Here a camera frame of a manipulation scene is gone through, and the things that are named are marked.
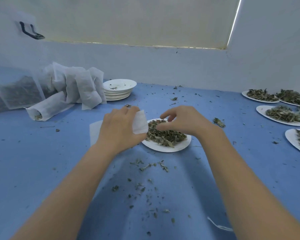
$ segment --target roller blind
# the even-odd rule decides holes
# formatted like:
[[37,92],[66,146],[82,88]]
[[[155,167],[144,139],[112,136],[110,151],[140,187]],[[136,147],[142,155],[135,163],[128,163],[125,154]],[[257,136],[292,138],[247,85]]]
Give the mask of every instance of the roller blind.
[[2,0],[36,17],[48,40],[227,46],[239,0]]

